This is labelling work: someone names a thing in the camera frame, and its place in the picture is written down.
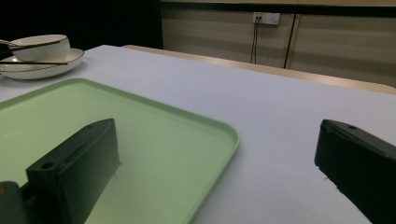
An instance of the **tray rim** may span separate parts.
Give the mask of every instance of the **tray rim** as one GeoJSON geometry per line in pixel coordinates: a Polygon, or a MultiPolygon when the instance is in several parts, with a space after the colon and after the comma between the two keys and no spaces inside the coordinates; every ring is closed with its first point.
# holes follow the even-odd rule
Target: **tray rim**
{"type": "Polygon", "coordinates": [[[225,172],[227,166],[229,165],[229,163],[231,162],[231,160],[233,159],[234,154],[236,153],[237,149],[239,148],[240,145],[240,141],[241,141],[241,136],[239,134],[239,132],[235,129],[235,127],[225,121],[219,120],[219,119],[213,119],[210,116],[206,116],[206,115],[201,115],[198,114],[196,112],[184,109],[184,108],[180,108],[174,105],[169,105],[166,103],[163,103],[161,101],[158,100],[154,100],[151,98],[148,98],[146,96],[140,95],[140,94],[136,94],[134,92],[131,91],[125,91],[125,90],[121,90],[118,89],[116,87],[107,85],[107,84],[103,84],[94,80],[90,80],[84,77],[75,77],[75,78],[69,78],[69,79],[65,79],[65,80],[61,80],[55,83],[51,83],[47,86],[41,87],[39,89],[33,90],[33,91],[29,91],[26,93],[23,93],[19,96],[15,96],[13,98],[7,99],[3,102],[0,102],[0,111],[2,109],[8,108],[9,106],[12,105],[17,105],[17,104],[23,104],[24,101],[27,101],[29,99],[35,98],[37,96],[40,96],[42,94],[45,94],[46,92],[50,92],[50,91],[56,91],[62,87],[67,87],[69,85],[88,85],[88,86],[94,86],[94,87],[99,87],[99,88],[105,88],[105,91],[110,91],[110,93],[114,93],[114,94],[121,94],[122,97],[125,96],[130,96],[130,97],[134,97],[135,100],[138,101],[146,101],[146,102],[150,102],[152,106],[156,106],[156,105],[161,105],[163,107],[163,109],[165,109],[166,111],[170,111],[171,113],[174,113],[175,111],[178,112],[182,112],[183,115],[182,116],[186,116],[186,115],[190,115],[190,116],[194,116],[195,118],[198,118],[200,120],[203,120],[205,122],[214,122],[216,123],[217,127],[221,126],[222,130],[224,132],[226,132],[227,134],[229,134],[232,138],[233,138],[233,147],[230,147],[229,151],[225,154],[226,155],[226,160],[224,160],[222,163],[219,164],[219,169],[213,173],[213,178],[212,180],[210,180],[210,184],[206,186],[206,188],[202,191],[203,195],[201,196],[202,200],[198,203],[196,203],[193,206],[193,209],[190,210],[189,213],[186,213],[185,215],[185,222],[186,223],[190,223],[194,217],[198,214],[200,207],[202,207],[202,205],[205,203],[207,197],[209,197],[212,189],[217,185],[217,183],[219,182],[219,180],[222,177],[222,174],[225,172]]]}

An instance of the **white table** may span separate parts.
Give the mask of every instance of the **white table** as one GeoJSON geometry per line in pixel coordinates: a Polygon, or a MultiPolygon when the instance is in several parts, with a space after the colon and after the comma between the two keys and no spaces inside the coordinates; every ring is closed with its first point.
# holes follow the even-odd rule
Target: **white table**
{"type": "Polygon", "coordinates": [[[0,101],[84,77],[225,121],[241,144],[193,223],[370,223],[314,164],[323,119],[396,145],[396,96],[101,46],[62,76],[0,76],[0,101]]]}

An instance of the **green tray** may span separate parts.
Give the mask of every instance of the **green tray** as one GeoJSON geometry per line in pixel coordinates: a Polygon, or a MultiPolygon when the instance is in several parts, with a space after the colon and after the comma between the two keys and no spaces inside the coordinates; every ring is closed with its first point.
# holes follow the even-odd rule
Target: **green tray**
{"type": "Polygon", "coordinates": [[[121,167],[86,223],[189,223],[239,145],[227,123],[83,78],[0,103],[0,180],[83,126],[113,118],[121,167]]]}

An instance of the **white plate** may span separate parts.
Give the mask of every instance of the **white plate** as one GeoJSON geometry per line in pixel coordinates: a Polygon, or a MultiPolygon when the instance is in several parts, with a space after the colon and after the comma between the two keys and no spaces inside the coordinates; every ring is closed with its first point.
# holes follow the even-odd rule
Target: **white plate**
{"type": "MultiPolygon", "coordinates": [[[[70,49],[64,60],[67,65],[30,65],[30,64],[0,64],[0,74],[15,79],[37,79],[53,77],[68,72],[82,62],[84,50],[70,49]]],[[[2,62],[18,62],[15,57],[1,60],[2,62]]]]}

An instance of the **white bowl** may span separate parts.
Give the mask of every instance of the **white bowl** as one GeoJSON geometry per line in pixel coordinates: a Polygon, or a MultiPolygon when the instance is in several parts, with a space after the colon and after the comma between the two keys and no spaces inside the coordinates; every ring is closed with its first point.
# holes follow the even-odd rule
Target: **white bowl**
{"type": "Polygon", "coordinates": [[[60,43],[41,46],[32,49],[21,49],[12,51],[14,56],[22,62],[42,62],[42,63],[60,63],[70,52],[69,38],[66,35],[35,35],[10,41],[18,45],[8,46],[10,49],[27,47],[31,45],[45,44],[49,42],[60,41],[60,43]]]}
{"type": "MultiPolygon", "coordinates": [[[[39,79],[53,77],[68,72],[82,62],[84,50],[70,49],[69,55],[64,60],[67,65],[41,65],[41,64],[0,64],[0,74],[14,79],[39,79]]],[[[5,58],[1,62],[19,62],[15,56],[5,58]]]]}

